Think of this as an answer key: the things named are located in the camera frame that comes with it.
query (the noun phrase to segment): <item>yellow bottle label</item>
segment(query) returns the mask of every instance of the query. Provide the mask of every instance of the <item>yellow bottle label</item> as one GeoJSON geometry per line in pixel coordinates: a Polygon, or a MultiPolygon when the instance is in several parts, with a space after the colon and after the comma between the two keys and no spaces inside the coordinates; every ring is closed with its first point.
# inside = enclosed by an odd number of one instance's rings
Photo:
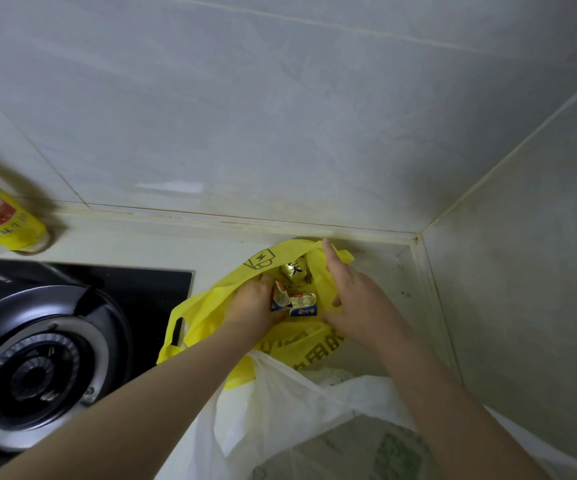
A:
{"type": "Polygon", "coordinates": [[[0,188],[0,245],[12,251],[39,242],[46,227],[0,188]]]}

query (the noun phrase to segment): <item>forearm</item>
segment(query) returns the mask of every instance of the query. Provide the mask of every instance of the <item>forearm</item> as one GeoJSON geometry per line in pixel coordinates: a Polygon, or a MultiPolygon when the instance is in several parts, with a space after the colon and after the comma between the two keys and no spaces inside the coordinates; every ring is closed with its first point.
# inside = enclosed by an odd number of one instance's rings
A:
{"type": "Polygon", "coordinates": [[[19,455],[0,479],[152,479],[250,342],[237,327],[218,328],[19,455]]]}
{"type": "Polygon", "coordinates": [[[419,338],[389,334],[381,342],[380,355],[448,478],[548,480],[419,338]]]}

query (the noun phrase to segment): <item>gas stove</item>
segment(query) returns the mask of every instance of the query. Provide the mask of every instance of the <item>gas stove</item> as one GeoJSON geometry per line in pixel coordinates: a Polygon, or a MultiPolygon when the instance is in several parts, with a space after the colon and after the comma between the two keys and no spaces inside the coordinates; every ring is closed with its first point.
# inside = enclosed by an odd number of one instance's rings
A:
{"type": "Polygon", "coordinates": [[[0,260],[0,466],[155,366],[192,273],[0,260]]]}

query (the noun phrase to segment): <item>person's left arm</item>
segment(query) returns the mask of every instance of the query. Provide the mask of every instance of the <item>person's left arm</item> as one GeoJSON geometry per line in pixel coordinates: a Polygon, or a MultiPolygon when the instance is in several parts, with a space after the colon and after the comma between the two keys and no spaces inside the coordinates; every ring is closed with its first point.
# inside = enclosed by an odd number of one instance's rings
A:
{"type": "Polygon", "coordinates": [[[275,321],[274,278],[237,290],[205,340],[132,380],[0,469],[0,480],[152,479],[240,359],[275,321]]]}

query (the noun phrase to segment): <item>person's right arm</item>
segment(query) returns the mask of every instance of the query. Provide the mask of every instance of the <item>person's right arm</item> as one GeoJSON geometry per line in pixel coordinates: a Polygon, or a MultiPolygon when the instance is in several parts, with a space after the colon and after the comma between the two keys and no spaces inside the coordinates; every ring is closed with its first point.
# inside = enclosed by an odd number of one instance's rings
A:
{"type": "Polygon", "coordinates": [[[343,305],[326,321],[380,356],[444,475],[454,480],[548,480],[433,355],[380,287],[344,264],[327,239],[323,246],[339,291],[333,305],[343,305]]]}

